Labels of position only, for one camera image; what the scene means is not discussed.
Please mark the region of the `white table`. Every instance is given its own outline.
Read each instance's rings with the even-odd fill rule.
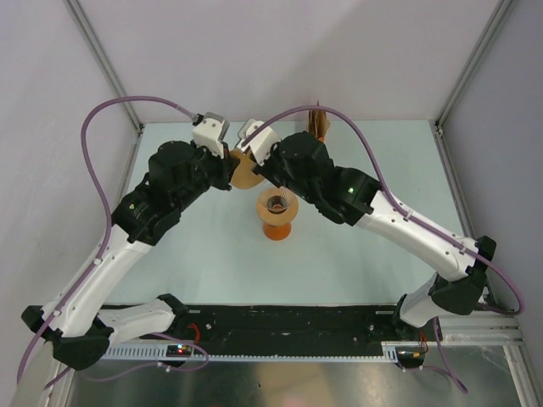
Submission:
[[[361,121],[395,195],[452,231],[461,231],[429,123]],[[242,123],[225,138],[237,141]],[[286,137],[301,122],[281,122]],[[129,191],[147,171],[148,157],[170,140],[191,139],[190,124],[147,124]],[[326,144],[335,164],[374,176],[369,159],[347,125],[334,121]],[[383,237],[338,226],[300,200],[291,235],[267,239],[256,215],[259,193],[270,184],[231,192],[210,190],[188,208],[124,277],[110,303],[140,303],[172,293],[187,304],[385,304],[417,289],[433,271]]]

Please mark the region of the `gray floor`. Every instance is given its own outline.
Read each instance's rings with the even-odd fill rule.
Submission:
[[[519,406],[503,349],[448,348],[457,375],[469,389],[432,371],[402,373],[372,363],[215,362],[202,371],[165,373],[153,367],[121,379],[94,383],[76,374],[69,406],[350,407]],[[141,362],[103,361],[89,376],[111,376]],[[427,365],[442,366],[436,348]]]

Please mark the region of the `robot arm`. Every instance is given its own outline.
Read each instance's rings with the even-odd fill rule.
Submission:
[[[112,214],[113,228],[101,259],[99,247],[54,301],[28,307],[23,321],[34,332],[53,313],[43,333],[53,344],[53,357],[75,370],[86,369],[109,346],[180,324],[186,307],[170,294],[126,309],[100,310],[120,279],[164,234],[176,225],[181,213],[201,194],[215,187],[230,190],[238,159],[222,142],[228,122],[207,114],[193,129],[193,141],[168,142],[148,162],[143,181],[128,193]],[[71,294],[63,309],[59,301],[77,278],[94,262],[88,278]]]
[[[305,131],[281,140],[268,127],[244,145],[243,141],[262,124],[250,120],[238,134],[237,147],[252,154],[255,174],[263,175],[276,187],[290,189],[335,223],[357,225],[387,237],[436,271],[416,292],[400,299],[394,318],[400,332],[424,326],[438,315],[469,315],[473,311],[486,283],[486,266],[409,221],[409,217],[427,221],[486,259],[492,259],[494,241],[457,236],[402,202],[408,215],[400,215],[384,196],[379,181],[360,170],[334,165],[325,144]]]

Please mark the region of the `wall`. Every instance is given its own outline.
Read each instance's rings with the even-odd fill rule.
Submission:
[[[0,405],[31,333],[20,320],[70,279],[104,229],[81,156],[87,112],[111,98],[60,1],[8,0],[0,13]],[[120,109],[91,125],[90,148],[115,200],[134,134]]]
[[[318,98],[356,120],[399,120],[437,116],[498,0],[81,3],[130,94],[232,121]]]
[[[518,2],[496,43],[445,123],[476,231],[498,242],[496,262],[521,288],[520,316],[543,378],[543,2]],[[516,306],[500,284],[504,306]]]

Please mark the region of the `brown paper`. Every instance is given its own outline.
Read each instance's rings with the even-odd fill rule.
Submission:
[[[315,136],[315,138],[324,142],[326,132],[330,128],[330,120],[326,116],[326,112],[321,110],[311,110],[307,120],[307,132]]]

